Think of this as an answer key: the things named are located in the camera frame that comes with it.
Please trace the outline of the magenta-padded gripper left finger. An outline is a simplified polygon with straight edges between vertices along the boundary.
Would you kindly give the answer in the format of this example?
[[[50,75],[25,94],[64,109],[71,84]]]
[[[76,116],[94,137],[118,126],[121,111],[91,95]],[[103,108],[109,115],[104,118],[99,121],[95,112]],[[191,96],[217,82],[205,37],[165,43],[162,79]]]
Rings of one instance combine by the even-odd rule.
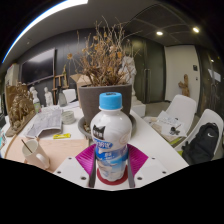
[[[95,146],[74,157],[66,158],[54,174],[84,188],[93,188],[96,179]]]

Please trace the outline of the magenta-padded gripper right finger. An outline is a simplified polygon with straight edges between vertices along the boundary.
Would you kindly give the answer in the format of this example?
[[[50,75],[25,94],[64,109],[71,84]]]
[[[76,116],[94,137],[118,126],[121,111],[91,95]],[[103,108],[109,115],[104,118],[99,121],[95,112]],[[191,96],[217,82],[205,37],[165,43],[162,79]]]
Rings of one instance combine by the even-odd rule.
[[[128,145],[128,182],[131,188],[140,188],[169,174],[156,157],[147,156],[135,146]]]

